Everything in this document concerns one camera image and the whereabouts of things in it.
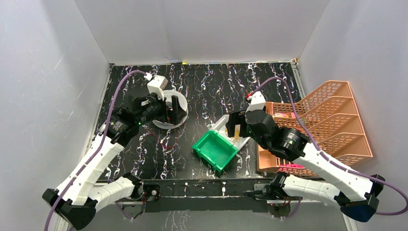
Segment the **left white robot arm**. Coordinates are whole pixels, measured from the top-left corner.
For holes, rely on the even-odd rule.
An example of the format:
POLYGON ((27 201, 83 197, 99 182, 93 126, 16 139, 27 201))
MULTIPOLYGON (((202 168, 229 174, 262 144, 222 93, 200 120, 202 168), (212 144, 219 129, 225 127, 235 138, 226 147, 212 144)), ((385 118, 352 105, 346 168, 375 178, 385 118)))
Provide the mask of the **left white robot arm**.
POLYGON ((81 230, 96 213, 122 198, 141 199, 145 193, 143 180, 126 173, 116 180, 97 187, 95 184, 108 164, 137 136, 140 127, 151 121, 174 127, 186 119, 186 97, 175 90, 158 90, 111 111, 94 144, 72 173, 56 189, 47 189, 43 200, 74 229, 81 230))

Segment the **white filament spool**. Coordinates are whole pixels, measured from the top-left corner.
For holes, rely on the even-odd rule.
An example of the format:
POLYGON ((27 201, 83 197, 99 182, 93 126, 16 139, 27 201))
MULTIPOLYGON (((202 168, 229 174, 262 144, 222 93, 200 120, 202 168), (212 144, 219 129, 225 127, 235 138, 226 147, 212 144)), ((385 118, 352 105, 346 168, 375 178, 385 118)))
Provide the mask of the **white filament spool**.
POLYGON ((153 124, 162 129, 175 129, 180 127, 188 118, 187 99, 176 90, 164 90, 166 98, 167 114, 159 120, 153 120, 153 124))

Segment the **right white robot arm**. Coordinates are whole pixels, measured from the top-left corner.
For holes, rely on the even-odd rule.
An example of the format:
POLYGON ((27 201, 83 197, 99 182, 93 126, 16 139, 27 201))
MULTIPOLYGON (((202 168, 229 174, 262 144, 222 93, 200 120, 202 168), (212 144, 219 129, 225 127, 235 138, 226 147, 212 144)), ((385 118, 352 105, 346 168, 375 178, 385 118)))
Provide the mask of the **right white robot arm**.
POLYGON ((280 159, 317 174, 324 182, 306 180, 287 172, 277 172, 271 184, 255 185, 247 195, 257 200, 302 197, 316 200, 340 209, 346 216, 367 222, 376 213, 378 194, 383 185, 381 176, 370 180, 352 174, 352 169, 337 159, 319 151, 310 138, 300 131, 279 127, 264 110, 238 111, 229 114, 227 136, 233 137, 235 127, 240 137, 250 137, 264 150, 280 159))

